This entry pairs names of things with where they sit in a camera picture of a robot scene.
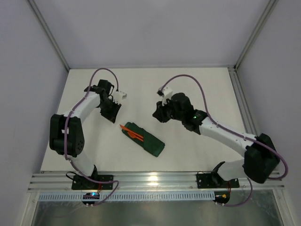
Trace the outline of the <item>orange plastic knife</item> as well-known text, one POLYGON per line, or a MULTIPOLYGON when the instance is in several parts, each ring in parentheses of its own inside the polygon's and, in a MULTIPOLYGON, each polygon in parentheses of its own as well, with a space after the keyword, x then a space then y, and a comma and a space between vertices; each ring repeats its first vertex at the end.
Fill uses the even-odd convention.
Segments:
POLYGON ((123 126, 123 125, 119 125, 123 130, 125 130, 125 131, 127 131, 127 132, 129 132, 129 131, 132 131, 132 130, 130 130, 130 129, 128 129, 127 127, 125 127, 125 126, 123 126))

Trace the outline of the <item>green cloth napkin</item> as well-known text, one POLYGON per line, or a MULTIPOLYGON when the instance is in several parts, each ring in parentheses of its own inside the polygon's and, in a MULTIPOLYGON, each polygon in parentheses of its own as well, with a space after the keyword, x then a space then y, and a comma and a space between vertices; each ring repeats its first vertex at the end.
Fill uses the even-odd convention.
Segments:
POLYGON ((122 133, 127 136, 129 139, 134 141, 136 144, 138 144, 141 148, 143 148, 146 152, 151 154, 154 157, 159 157, 159 155, 162 153, 162 151, 165 148, 165 143, 146 131, 144 128, 139 127, 133 122, 127 122, 125 125, 128 129, 134 131, 137 134, 140 134, 143 136, 144 141, 140 141, 137 139, 132 139, 129 135, 128 132, 121 129, 122 133))

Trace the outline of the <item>orange plastic fork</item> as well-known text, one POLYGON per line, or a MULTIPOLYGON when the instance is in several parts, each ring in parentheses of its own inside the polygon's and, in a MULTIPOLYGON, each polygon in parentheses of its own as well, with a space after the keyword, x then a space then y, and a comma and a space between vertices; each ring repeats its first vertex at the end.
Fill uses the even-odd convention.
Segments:
POLYGON ((128 132, 128 135, 132 138, 132 139, 137 139, 137 140, 140 140, 140 141, 144 141, 144 138, 143 138, 143 136, 142 135, 139 135, 139 134, 137 134, 137 133, 134 133, 134 132, 132 132, 132 131, 129 131, 128 132))

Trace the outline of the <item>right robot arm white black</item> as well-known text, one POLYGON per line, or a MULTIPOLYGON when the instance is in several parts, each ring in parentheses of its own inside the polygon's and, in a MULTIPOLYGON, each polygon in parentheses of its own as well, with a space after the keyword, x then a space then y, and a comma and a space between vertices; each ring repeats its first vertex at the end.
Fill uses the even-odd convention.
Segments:
POLYGON ((187 130, 212 138, 242 156, 241 160, 222 161, 214 167, 211 181, 215 186, 244 177, 263 184, 279 164, 279 157, 269 150, 274 146, 268 135, 230 133, 229 128, 223 129, 222 125, 215 125, 206 112, 194 109, 184 93, 158 91, 158 95, 162 99, 156 103, 153 117, 159 122, 180 121, 187 130))

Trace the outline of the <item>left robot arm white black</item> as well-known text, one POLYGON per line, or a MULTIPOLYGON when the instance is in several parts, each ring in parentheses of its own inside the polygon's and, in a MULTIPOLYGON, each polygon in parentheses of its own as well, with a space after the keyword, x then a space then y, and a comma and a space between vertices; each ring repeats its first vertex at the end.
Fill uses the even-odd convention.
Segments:
POLYGON ((50 119, 49 147, 70 162, 79 173, 80 179, 92 183, 97 180, 97 167, 84 153, 85 138, 83 122, 98 108, 100 115, 115 123, 122 101, 127 94, 116 89, 108 80, 99 80, 97 85, 89 85, 84 89, 84 97, 64 114, 54 114, 50 119))

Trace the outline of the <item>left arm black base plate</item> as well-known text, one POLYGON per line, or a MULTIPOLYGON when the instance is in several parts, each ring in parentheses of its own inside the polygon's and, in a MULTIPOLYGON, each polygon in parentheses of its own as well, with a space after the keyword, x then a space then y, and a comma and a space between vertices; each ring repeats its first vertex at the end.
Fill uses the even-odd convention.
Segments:
POLYGON ((101 181, 101 183, 92 182, 83 176, 75 175, 72 179, 72 190, 112 190, 113 175, 96 175, 94 178, 96 181, 101 181))

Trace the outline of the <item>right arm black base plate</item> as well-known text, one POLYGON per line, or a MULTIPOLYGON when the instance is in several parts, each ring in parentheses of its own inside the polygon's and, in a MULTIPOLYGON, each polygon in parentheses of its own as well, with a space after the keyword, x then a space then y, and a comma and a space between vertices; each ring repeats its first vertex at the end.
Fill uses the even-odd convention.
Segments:
POLYGON ((238 179, 226 181, 222 179, 217 173, 198 173, 196 174, 197 186, 201 188, 239 188, 238 179))

